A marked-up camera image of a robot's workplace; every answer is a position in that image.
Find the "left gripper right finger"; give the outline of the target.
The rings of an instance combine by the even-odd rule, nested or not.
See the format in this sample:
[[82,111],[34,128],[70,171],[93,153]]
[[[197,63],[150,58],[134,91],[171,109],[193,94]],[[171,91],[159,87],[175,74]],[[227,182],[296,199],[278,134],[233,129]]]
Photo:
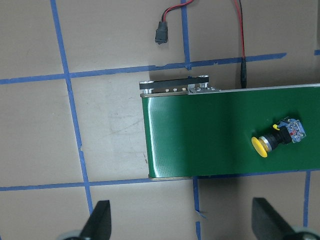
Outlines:
[[254,197],[251,228],[257,240],[297,240],[297,233],[263,197]]

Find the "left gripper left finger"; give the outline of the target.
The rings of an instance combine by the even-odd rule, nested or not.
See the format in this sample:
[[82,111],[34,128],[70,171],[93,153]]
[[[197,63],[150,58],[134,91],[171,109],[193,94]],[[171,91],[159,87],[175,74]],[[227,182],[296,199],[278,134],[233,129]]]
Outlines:
[[112,233],[111,205],[109,200],[97,202],[79,234],[80,240],[109,240]]

